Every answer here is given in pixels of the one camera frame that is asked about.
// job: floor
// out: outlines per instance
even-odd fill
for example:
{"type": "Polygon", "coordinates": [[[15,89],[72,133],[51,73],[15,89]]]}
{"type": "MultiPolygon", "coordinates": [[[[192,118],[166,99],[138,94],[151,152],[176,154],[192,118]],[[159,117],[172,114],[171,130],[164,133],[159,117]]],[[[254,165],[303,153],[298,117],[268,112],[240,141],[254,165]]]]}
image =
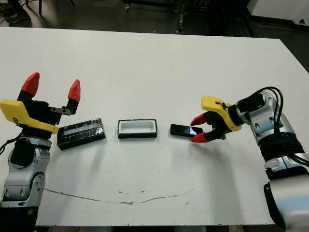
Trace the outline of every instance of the floor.
{"type": "MultiPolygon", "coordinates": [[[[33,28],[56,28],[56,29],[82,29],[82,30],[105,30],[143,33],[175,34],[179,22],[179,12],[168,8],[142,6],[132,4],[128,11],[124,10],[121,0],[74,0],[73,7],[70,0],[43,0],[42,16],[40,17],[39,2],[29,3],[30,8],[24,6],[31,20],[22,21],[9,25],[3,21],[0,15],[1,27],[33,27],[33,28]]],[[[175,0],[178,5],[184,4],[185,0],[175,0]]],[[[288,47],[304,68],[309,72],[309,31],[293,30],[285,24],[274,24],[249,20],[250,28],[257,37],[278,38],[288,47]]],[[[188,13],[184,21],[184,34],[208,35],[209,29],[206,17],[203,14],[188,13]]],[[[231,18],[227,24],[228,36],[250,37],[243,18],[231,18]]],[[[273,225],[259,225],[237,228],[233,230],[228,226],[207,227],[207,232],[281,232],[273,225]]],[[[136,228],[113,228],[113,231],[152,231],[153,227],[136,228]]],[[[164,230],[175,231],[174,227],[164,230]]],[[[87,228],[38,228],[38,232],[85,232],[87,228]]]]}

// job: white table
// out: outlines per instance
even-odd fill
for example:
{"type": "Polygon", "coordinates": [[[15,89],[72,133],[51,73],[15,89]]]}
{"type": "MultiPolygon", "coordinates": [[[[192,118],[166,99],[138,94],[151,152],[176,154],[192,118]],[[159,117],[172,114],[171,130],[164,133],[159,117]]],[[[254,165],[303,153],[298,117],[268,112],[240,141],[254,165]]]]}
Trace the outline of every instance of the white table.
{"type": "MultiPolygon", "coordinates": [[[[101,117],[107,136],[66,151],[52,136],[37,225],[273,223],[264,160],[248,126],[208,144],[173,137],[169,127],[202,113],[204,94],[235,103],[276,86],[308,151],[309,75],[280,40],[13,28],[0,35],[0,99],[17,99],[38,71],[35,99],[61,107],[78,78],[77,114],[59,126],[101,117]],[[156,139],[117,138],[119,119],[141,118],[157,119],[156,139]]],[[[1,143],[20,131],[3,116],[0,125],[1,143]]],[[[1,192],[12,148],[0,157],[1,192]]]]}

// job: wall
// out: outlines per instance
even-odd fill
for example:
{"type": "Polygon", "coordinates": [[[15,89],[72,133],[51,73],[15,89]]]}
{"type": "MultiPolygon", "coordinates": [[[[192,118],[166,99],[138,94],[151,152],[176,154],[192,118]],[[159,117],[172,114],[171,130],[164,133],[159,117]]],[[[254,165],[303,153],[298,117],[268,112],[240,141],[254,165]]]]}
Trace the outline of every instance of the wall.
{"type": "Polygon", "coordinates": [[[251,0],[247,7],[255,16],[288,19],[296,24],[304,19],[309,25],[308,0],[251,0]]]}

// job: person's shoe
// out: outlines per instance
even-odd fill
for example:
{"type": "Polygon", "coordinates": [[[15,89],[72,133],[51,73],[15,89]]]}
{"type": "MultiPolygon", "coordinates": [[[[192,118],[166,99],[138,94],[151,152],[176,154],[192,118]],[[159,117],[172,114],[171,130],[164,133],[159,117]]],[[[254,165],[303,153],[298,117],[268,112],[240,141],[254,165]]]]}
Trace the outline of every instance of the person's shoe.
{"type": "Polygon", "coordinates": [[[30,16],[27,13],[17,13],[16,12],[15,14],[8,17],[6,19],[6,21],[8,23],[18,23],[18,22],[23,21],[25,19],[30,19],[30,16]]]}
{"type": "Polygon", "coordinates": [[[0,8],[0,13],[5,15],[10,15],[15,11],[14,7],[11,4],[8,4],[0,8]]]}

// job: smartphone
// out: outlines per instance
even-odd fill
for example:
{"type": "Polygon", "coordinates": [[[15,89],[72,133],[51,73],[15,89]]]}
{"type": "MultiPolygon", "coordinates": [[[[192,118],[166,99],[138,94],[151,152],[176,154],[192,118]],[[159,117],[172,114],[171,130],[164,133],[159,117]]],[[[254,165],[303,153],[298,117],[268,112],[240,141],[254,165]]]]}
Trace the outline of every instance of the smartphone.
{"type": "Polygon", "coordinates": [[[199,128],[199,127],[188,127],[188,126],[171,124],[169,132],[170,132],[170,134],[173,134],[173,135],[180,135],[180,136],[185,136],[185,137],[194,137],[197,134],[202,133],[203,129],[199,128]]]}

